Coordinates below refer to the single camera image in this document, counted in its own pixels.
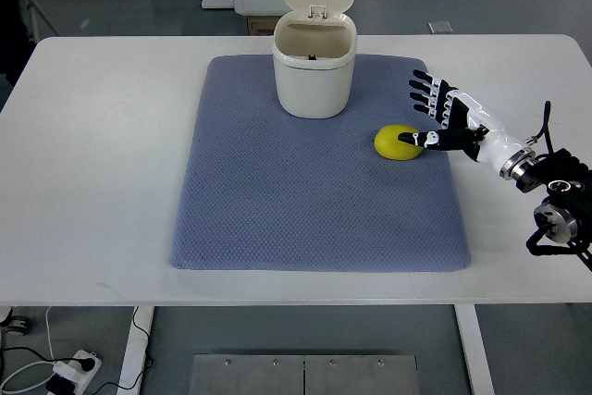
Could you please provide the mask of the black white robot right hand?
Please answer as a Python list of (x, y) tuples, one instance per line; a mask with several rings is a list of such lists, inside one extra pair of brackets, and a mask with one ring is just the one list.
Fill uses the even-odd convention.
[(413, 108), (436, 120), (439, 128), (404, 131), (397, 136), (400, 142), (429, 150), (462, 151), (473, 161), (490, 165), (504, 179), (535, 158), (526, 142), (513, 137), (470, 94), (417, 69), (409, 85)]

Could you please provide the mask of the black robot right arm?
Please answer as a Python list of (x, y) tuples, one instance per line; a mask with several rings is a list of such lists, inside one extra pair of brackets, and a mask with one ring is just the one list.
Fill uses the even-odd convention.
[(591, 267), (591, 168), (566, 149), (553, 149), (550, 110), (546, 102), (540, 131), (499, 175), (513, 179), (523, 193), (546, 188), (547, 197), (534, 210), (536, 231), (526, 249), (534, 256), (575, 255)]

